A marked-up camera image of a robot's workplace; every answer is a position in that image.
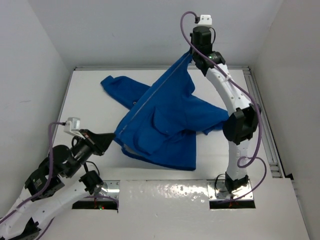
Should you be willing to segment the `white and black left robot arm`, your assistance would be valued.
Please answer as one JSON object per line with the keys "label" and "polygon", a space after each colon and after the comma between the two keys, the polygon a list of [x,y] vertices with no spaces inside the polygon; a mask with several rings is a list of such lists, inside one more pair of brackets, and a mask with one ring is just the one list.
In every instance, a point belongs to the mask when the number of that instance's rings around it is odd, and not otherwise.
{"label": "white and black left robot arm", "polygon": [[79,200],[97,195],[104,182],[95,170],[85,172],[69,188],[65,188],[62,179],[72,178],[92,155],[103,156],[115,136],[81,129],[73,137],[72,147],[53,147],[25,181],[9,213],[0,220],[0,238],[39,239],[57,215]]}

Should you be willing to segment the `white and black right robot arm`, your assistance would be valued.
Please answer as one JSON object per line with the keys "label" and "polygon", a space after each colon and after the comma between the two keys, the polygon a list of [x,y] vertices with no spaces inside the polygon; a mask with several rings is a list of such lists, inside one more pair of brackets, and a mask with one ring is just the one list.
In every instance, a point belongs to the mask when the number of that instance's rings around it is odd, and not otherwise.
{"label": "white and black right robot arm", "polygon": [[213,51],[210,27],[196,26],[190,37],[196,67],[215,87],[228,112],[228,119],[222,127],[229,146],[224,183],[227,191],[232,193],[249,181],[246,168],[250,161],[248,147],[259,124],[260,109],[235,86],[226,61],[219,52]]}

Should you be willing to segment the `blue zip-up jacket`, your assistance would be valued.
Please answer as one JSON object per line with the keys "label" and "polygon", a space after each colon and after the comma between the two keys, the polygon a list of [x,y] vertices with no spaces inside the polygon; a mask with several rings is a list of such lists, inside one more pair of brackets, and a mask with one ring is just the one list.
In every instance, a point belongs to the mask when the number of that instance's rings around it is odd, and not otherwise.
{"label": "blue zip-up jacket", "polygon": [[220,131],[229,115],[194,96],[191,61],[185,53],[152,85],[127,76],[101,81],[104,91],[128,109],[114,132],[126,156],[175,170],[196,169],[196,134]]}

